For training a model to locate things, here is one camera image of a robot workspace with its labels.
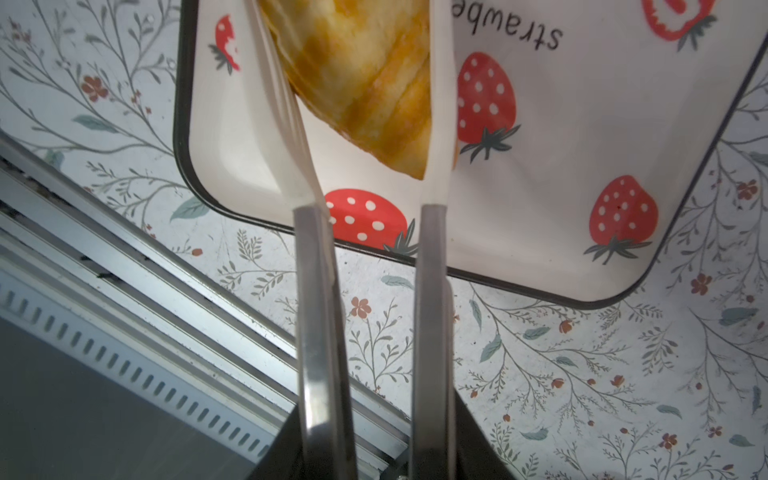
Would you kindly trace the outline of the steel tongs with cream tips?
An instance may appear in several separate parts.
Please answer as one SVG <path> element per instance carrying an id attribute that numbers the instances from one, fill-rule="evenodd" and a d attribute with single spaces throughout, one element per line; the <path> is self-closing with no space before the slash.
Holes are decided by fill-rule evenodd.
<path id="1" fill-rule="evenodd" d="M 359 194 L 326 198 L 313 166 L 297 102 L 259 6 L 236 18 L 252 38 L 241 44 L 244 99 L 257 146 L 292 211 L 297 261 L 297 353 L 303 479 L 357 475 L 344 315 L 334 252 L 336 239 L 389 249 L 404 241 L 401 216 Z M 453 28 L 444 3 L 429 5 L 433 121 L 424 175 L 415 288 L 414 398 L 409 447 L 413 479 L 456 477 L 452 304 L 446 279 L 448 181 L 454 163 L 457 89 Z"/>

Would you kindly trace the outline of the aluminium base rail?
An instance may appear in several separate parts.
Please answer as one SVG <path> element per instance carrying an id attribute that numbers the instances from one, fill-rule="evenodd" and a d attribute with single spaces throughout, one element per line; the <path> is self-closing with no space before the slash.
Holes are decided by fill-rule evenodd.
<path id="1" fill-rule="evenodd" d="M 1 312 L 255 465 L 298 399 L 293 339 L 9 137 Z"/>

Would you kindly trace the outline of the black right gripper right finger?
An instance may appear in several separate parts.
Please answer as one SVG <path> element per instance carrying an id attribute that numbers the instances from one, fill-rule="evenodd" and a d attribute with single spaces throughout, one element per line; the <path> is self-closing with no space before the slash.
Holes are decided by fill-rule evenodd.
<path id="1" fill-rule="evenodd" d="M 493 451 L 457 391 L 454 391 L 456 433 L 456 478 L 458 480 L 514 480 L 515 477 Z"/>

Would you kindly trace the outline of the strawberry pattern tray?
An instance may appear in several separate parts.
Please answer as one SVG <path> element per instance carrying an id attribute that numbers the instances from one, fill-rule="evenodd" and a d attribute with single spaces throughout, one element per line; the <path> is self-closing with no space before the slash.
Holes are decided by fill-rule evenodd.
<path id="1" fill-rule="evenodd" d="M 182 5 L 174 139 L 203 203 L 290 230 L 254 133 L 236 25 L 247 1 Z M 447 263 L 457 277 L 600 306 L 648 273 L 767 45 L 763 1 L 445 1 L 457 119 Z M 297 102 L 326 198 L 401 216 L 409 263 L 424 178 L 392 170 Z"/>

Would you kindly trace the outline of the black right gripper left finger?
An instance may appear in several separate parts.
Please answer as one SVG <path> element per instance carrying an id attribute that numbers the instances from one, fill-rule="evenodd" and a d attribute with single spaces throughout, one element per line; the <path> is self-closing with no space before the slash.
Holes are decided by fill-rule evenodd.
<path id="1" fill-rule="evenodd" d="M 266 455 L 247 479 L 303 479 L 303 440 L 299 406 L 294 407 Z"/>

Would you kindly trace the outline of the croissant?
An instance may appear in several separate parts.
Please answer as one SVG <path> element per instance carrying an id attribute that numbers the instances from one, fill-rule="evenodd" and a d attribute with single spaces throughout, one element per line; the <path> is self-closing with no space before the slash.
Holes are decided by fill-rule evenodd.
<path id="1" fill-rule="evenodd" d="M 292 89 L 379 162 L 423 178 L 430 141 L 426 1 L 262 1 Z"/>

